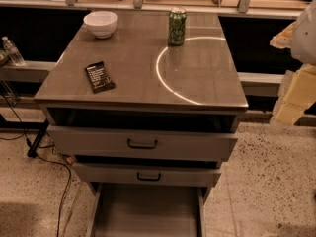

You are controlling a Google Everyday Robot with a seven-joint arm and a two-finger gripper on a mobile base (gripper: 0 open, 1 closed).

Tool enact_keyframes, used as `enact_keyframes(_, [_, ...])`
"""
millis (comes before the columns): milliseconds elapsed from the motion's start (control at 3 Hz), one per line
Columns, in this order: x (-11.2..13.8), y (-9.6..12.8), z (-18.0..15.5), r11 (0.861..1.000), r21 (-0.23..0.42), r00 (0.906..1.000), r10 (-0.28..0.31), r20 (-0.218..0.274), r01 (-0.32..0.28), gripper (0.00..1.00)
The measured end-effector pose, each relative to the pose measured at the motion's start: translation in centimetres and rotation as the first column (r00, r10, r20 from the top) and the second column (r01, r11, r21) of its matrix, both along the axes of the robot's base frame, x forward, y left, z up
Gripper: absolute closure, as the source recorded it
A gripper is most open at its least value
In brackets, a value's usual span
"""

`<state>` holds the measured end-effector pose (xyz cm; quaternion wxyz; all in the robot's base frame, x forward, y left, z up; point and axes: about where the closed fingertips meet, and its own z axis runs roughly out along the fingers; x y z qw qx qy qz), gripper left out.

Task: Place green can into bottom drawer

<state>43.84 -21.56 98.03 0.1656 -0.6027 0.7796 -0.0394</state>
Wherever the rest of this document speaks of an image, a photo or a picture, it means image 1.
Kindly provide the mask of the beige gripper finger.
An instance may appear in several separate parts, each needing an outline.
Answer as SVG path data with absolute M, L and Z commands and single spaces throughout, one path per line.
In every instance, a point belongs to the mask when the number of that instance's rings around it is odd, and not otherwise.
M 294 25 L 295 23 L 289 24 L 280 33 L 278 33 L 276 36 L 273 36 L 270 41 L 270 46 L 278 49 L 290 48 Z
M 273 108 L 271 123 L 295 125 L 316 103 L 316 65 L 303 64 L 297 71 L 286 71 Z

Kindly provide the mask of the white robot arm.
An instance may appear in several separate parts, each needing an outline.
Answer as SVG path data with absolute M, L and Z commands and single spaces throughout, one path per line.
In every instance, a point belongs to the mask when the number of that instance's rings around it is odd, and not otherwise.
M 287 72 L 283 77 L 273 110 L 274 123 L 295 125 L 316 103 L 316 0 L 274 36 L 270 46 L 289 48 L 291 57 L 302 63 L 296 72 Z

